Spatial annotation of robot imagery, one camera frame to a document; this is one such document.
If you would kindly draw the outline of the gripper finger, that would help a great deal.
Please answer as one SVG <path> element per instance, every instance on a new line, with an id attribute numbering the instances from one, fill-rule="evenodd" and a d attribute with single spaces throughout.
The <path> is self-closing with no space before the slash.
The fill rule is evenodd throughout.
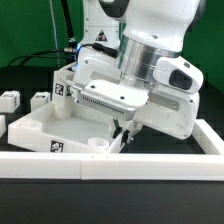
<path id="1" fill-rule="evenodd" d="M 119 124 L 118 119 L 112 120 L 112 137 L 116 138 L 122 132 L 122 127 Z"/>
<path id="2" fill-rule="evenodd" d="M 131 139 L 142 129 L 142 125 L 135 121 L 129 121 L 123 130 L 122 142 L 129 144 Z"/>

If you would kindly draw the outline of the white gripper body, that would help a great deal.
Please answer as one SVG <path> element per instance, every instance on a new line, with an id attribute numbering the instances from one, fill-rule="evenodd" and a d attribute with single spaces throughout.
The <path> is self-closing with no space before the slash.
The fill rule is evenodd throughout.
<path id="1" fill-rule="evenodd" d="M 123 73 L 114 58 L 90 47 L 80 50 L 73 79 L 74 97 L 82 105 L 122 121 L 135 121 L 160 132 L 185 139 L 192 133 L 199 107 L 194 94 L 157 82 L 152 74 Z"/>

